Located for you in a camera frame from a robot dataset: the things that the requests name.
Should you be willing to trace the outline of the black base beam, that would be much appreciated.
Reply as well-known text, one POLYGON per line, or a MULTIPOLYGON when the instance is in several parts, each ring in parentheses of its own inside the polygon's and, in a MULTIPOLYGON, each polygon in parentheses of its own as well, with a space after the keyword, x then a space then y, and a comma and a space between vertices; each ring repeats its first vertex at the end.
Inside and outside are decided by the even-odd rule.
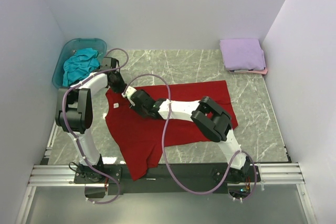
MULTIPOLYGON (((191 163, 171 164, 170 167, 176 178, 187 188, 193 191, 208 191, 219 184, 224 176, 228 164, 226 163, 191 163)), ((175 182, 167 170, 166 165, 159 164, 156 168, 148 169, 147 173, 133 180, 126 164, 104 165, 104 172, 119 182, 121 193, 176 193, 184 190, 175 182)), ((228 193, 228 184, 244 182, 260 182, 259 169, 247 169, 245 177, 231 168, 221 187, 215 193, 228 193)))

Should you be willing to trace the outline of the teal plastic basket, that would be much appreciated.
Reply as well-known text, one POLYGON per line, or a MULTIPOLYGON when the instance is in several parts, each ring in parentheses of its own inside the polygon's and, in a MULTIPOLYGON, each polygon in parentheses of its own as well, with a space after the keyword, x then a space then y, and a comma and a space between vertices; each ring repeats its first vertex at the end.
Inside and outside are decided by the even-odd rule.
POLYGON ((59 59, 57 61, 52 78, 52 83, 56 89, 59 89, 63 83, 63 65, 65 61, 72 57, 75 54, 75 51, 84 48, 92 48, 97 50, 97 60, 101 64, 107 52, 107 43, 99 38, 76 38, 65 43, 59 55, 59 59))

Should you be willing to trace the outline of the folded lilac t-shirt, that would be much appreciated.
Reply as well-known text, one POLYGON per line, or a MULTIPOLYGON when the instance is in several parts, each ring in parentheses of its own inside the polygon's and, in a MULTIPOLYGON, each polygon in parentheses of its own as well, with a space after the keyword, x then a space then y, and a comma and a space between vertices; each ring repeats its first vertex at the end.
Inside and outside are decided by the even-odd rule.
POLYGON ((256 70, 266 68, 264 51, 255 38, 224 39, 219 42, 227 70, 256 70))

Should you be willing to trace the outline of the teal crumpled t-shirt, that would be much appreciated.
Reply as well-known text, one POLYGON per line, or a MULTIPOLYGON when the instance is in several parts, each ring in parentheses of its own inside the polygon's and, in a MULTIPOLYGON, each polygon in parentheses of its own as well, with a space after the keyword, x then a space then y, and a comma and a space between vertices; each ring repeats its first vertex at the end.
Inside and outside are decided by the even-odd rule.
POLYGON ((96 70, 100 63, 97 59, 98 51, 92 48, 76 50, 73 56, 63 65, 64 75, 62 85, 69 87, 77 81, 81 81, 96 70))

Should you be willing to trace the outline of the aluminium frame rail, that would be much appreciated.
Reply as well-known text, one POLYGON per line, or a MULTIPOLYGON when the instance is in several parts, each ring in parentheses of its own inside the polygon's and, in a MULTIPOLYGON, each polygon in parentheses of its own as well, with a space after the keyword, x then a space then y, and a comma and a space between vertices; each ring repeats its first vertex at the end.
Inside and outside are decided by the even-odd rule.
POLYGON ((62 187, 75 186, 75 172, 66 165, 48 165, 52 145, 48 144, 39 165, 34 165, 28 186, 30 187, 62 187))

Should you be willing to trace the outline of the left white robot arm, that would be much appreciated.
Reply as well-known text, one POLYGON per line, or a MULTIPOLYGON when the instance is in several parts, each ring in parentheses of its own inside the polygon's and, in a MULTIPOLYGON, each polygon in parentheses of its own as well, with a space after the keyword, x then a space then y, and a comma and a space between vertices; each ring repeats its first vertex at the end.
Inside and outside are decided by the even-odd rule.
POLYGON ((122 93, 126 88, 120 74, 124 65, 115 58, 108 59, 108 66, 99 66, 83 80, 58 89, 56 124, 72 137, 79 155, 76 172, 86 175, 93 183, 104 179, 105 170, 90 129, 93 122, 92 96, 106 87, 116 93, 122 93))

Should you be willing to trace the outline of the red t-shirt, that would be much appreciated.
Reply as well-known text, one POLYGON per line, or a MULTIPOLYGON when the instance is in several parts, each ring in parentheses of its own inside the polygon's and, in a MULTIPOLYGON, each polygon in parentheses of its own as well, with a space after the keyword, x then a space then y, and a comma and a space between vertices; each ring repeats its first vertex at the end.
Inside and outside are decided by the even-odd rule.
MULTIPOLYGON (((231 115, 233 128, 238 127, 226 81, 173 84, 169 91, 175 101, 195 101, 204 96, 211 97, 231 115)), ((133 180, 143 177, 148 168, 157 167, 162 156, 162 141, 165 146, 207 141, 193 122, 170 120, 166 133, 163 134, 163 120, 143 118, 130 108, 128 100, 111 89, 107 90, 106 98, 109 105, 106 124, 119 146, 133 180)))

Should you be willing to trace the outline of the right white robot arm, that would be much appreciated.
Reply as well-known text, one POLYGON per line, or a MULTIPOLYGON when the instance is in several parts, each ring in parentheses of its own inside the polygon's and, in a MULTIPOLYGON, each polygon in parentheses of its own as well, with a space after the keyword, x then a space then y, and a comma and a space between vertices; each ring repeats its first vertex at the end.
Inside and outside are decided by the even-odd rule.
POLYGON ((158 120, 193 122, 206 139, 218 144, 226 160, 231 162, 230 175, 241 182, 249 175, 250 159, 241 152, 231 122, 231 116, 212 98, 205 96, 195 101, 153 99, 146 91, 128 87, 124 98, 139 115, 158 120))

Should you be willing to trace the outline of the folded pink t-shirt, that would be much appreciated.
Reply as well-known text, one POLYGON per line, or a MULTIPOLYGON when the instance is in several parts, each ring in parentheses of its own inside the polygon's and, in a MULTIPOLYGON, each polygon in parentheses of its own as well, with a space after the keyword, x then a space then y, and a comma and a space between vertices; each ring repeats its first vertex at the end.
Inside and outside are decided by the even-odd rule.
POLYGON ((255 73, 255 74, 261 74, 261 75, 266 75, 268 72, 267 68, 264 68, 263 70, 230 70, 230 72, 233 73, 255 73))

